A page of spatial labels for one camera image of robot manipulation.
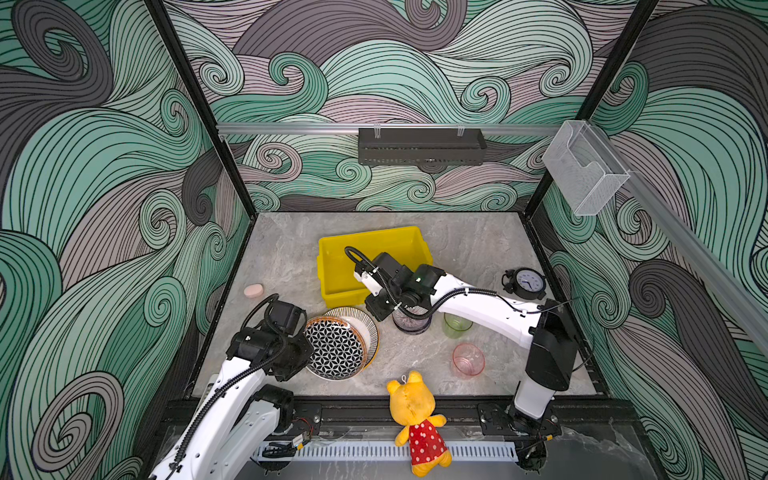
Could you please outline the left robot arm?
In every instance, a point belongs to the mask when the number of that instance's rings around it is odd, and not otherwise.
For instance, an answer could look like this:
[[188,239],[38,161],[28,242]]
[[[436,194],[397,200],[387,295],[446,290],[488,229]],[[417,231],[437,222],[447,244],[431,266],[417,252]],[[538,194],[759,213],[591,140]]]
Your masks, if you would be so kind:
[[291,428],[294,394],[279,387],[308,364],[306,311],[261,300],[228,345],[217,377],[150,479],[233,479],[264,440]]

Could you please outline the white plate black striped rim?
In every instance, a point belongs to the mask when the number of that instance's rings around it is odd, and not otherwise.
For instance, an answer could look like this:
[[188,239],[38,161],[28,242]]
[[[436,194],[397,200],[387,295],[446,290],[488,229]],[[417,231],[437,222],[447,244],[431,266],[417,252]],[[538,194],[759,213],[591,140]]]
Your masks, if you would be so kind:
[[366,369],[375,359],[379,347],[377,322],[364,310],[357,307],[337,307],[325,312],[326,315],[345,320],[361,335],[367,348],[366,360],[362,369]]

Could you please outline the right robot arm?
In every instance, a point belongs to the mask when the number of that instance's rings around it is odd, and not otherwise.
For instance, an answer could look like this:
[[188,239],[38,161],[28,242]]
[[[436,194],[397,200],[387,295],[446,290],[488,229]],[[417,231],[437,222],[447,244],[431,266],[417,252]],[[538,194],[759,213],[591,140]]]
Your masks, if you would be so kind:
[[397,311],[412,320],[451,314],[488,328],[528,350],[525,376],[514,395],[514,409],[532,420],[544,417],[557,392],[569,389],[578,343],[556,313],[472,286],[446,271],[422,264],[416,270],[388,253],[371,260],[347,246],[354,277],[369,295],[365,306],[378,321]]

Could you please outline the geometric patterned plate orange rim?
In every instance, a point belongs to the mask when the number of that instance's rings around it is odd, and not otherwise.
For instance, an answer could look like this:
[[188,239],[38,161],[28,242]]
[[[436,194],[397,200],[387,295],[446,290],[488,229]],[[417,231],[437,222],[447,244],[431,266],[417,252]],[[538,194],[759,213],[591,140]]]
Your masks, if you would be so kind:
[[362,334],[338,317],[316,317],[305,330],[313,348],[307,368],[314,375],[330,381],[342,381],[357,375],[368,360],[368,345]]

